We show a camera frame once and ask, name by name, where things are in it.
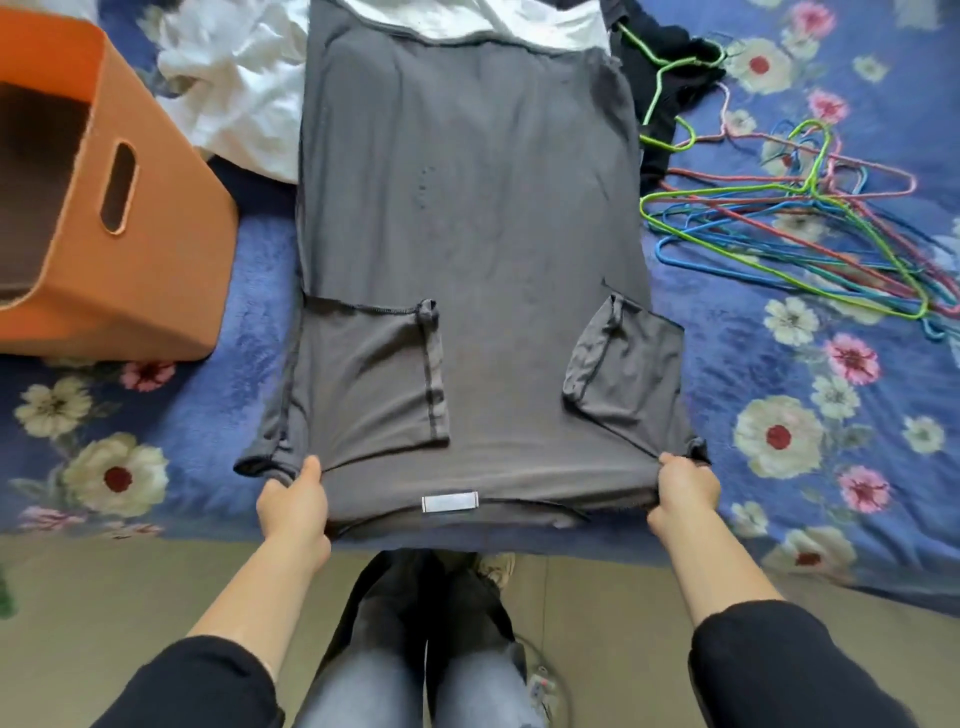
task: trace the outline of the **clothing label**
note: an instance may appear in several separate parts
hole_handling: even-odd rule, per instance
[[[471,493],[451,493],[446,496],[424,496],[420,499],[423,513],[449,513],[450,511],[471,511],[480,505],[480,495]]]

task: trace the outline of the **leg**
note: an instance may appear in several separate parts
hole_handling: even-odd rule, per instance
[[[357,579],[294,728],[421,728],[429,551],[381,552]]]
[[[436,728],[541,728],[526,688],[523,647],[494,584],[472,570],[447,578],[427,647]]]

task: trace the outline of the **hand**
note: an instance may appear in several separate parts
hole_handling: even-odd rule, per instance
[[[289,488],[268,480],[256,500],[264,538],[304,554],[315,569],[330,557],[330,540],[324,534],[328,505],[320,475],[320,460],[309,455]]]
[[[672,524],[716,511],[720,481],[706,465],[665,452],[660,456],[660,505],[647,516],[647,523],[662,541]]]

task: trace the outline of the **blue floral bedsheet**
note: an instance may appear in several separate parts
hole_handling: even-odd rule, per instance
[[[836,125],[845,151],[917,174],[888,208],[960,273],[960,17],[938,0],[656,0],[660,22],[735,44],[728,123]],[[139,0],[101,24],[148,83]],[[688,116],[718,126],[720,94]],[[783,174],[776,145],[698,145],[676,165]],[[232,473],[278,373],[292,310],[292,188],[214,166],[243,214],[227,313],[202,364],[0,357],[0,530],[256,539],[259,483]],[[807,226],[825,239],[826,226]],[[646,240],[648,251],[652,240]],[[722,513],[767,568],[960,614],[960,346],[917,324],[651,258],[660,313],[686,328],[684,388],[724,483]],[[515,548],[660,563],[642,514],[576,531],[462,527],[379,545]]]

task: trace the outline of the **storage box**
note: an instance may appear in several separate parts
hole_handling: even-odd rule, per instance
[[[233,200],[81,20],[0,8],[0,352],[199,359]]]

